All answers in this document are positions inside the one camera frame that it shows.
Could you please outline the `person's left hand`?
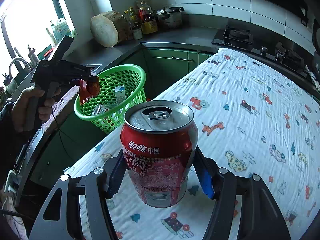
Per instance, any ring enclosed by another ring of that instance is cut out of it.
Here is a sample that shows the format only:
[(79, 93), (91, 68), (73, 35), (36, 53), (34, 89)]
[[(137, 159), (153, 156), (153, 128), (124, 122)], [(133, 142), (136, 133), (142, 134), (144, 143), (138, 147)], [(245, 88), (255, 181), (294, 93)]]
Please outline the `person's left hand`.
[(11, 111), (11, 119), (15, 131), (18, 133), (23, 132), (26, 122), (35, 119), (35, 116), (38, 116), (42, 124), (47, 122), (53, 113), (54, 97), (58, 96), (60, 92), (61, 89), (58, 87), (53, 97), (46, 98), (44, 103), (35, 110), (33, 106), (34, 100), (39, 98), (44, 99), (45, 91), (36, 86), (26, 88), (14, 103)]

